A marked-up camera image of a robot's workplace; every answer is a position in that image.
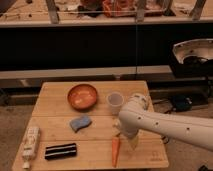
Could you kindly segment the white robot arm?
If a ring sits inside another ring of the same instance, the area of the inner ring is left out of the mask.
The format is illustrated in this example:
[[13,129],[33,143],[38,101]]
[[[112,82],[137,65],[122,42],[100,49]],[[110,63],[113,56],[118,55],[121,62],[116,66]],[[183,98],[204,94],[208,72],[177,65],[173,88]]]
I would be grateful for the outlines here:
[[128,139],[143,129],[213,151],[213,119],[151,112],[148,106],[146,96],[134,93],[120,109],[120,131]]

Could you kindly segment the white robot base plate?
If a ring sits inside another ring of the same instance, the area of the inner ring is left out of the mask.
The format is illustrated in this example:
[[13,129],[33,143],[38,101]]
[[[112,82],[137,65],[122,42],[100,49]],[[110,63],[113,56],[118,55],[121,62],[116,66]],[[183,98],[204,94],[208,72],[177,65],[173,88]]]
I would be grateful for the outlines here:
[[187,40],[173,45],[172,52],[179,64],[188,57],[213,59],[213,38]]

